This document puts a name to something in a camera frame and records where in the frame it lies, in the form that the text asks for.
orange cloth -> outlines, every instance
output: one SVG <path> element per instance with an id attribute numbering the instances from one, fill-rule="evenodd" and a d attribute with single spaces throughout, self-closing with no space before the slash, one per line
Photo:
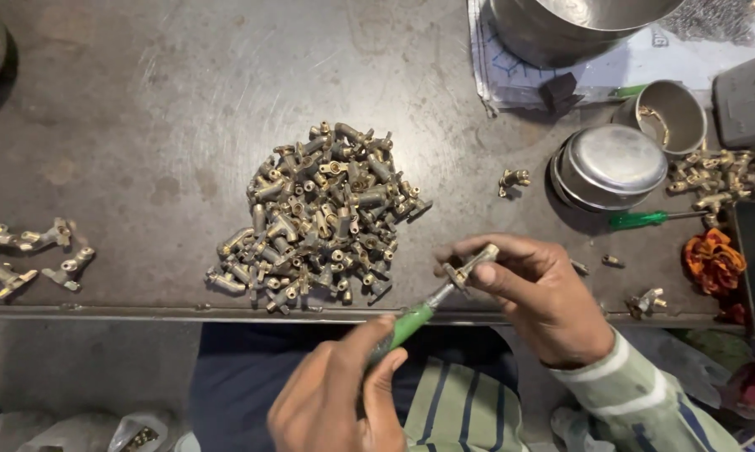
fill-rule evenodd
<path id="1" fill-rule="evenodd" d="M 725 296 L 737 288 L 745 270 L 745 258 L 728 245 L 731 241 L 713 228 L 684 245 L 684 261 L 705 293 Z"/>

right hand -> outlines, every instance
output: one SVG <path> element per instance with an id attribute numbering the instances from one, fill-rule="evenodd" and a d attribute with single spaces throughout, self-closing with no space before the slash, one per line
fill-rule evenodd
<path id="1" fill-rule="evenodd" d="M 611 353 L 614 333 L 558 244 L 512 234 L 473 236 L 434 251 L 440 263 L 468 257 L 492 243 L 497 262 L 475 267 L 471 284 L 494 295 L 503 312 L 545 365 L 571 369 Z M 444 276 L 436 268 L 437 276 Z"/>

dark trousers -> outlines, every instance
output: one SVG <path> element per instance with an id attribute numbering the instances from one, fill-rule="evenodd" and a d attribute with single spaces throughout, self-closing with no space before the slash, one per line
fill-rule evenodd
<path id="1" fill-rule="evenodd" d="M 190 388 L 189 416 L 202 452 L 274 450 L 266 414 L 288 377 L 321 342 L 352 326 L 204 324 Z M 516 392 L 516 363 L 487 326 L 425 326 L 404 347 L 409 358 L 392 379 L 404 425 L 429 356 L 471 367 Z"/>

screwdriver handle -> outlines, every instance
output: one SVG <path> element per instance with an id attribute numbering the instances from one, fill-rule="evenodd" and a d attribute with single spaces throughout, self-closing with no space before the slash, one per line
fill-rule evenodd
<path id="1" fill-rule="evenodd" d="M 667 212 L 657 210 L 644 213 L 622 213 L 609 218 L 609 226 L 613 231 L 641 228 L 651 224 L 662 224 L 667 221 Z"/>
<path id="2" fill-rule="evenodd" d="M 410 308 L 394 322 L 394 329 L 372 349 L 366 368 L 370 369 L 380 363 L 385 355 L 402 345 L 422 325 L 433 316 L 433 310 L 425 303 L 419 303 Z"/>

left hand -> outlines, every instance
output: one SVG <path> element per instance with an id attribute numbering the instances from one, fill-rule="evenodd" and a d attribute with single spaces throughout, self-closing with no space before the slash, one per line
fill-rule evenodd
<path id="1" fill-rule="evenodd" d="M 268 414 L 278 452 L 402 452 L 405 436 L 391 395 L 391 378 L 408 358 L 397 348 L 363 383 L 366 418 L 356 418 L 363 369 L 372 348 L 393 328 L 381 316 L 339 342 L 319 346 L 294 370 Z"/>

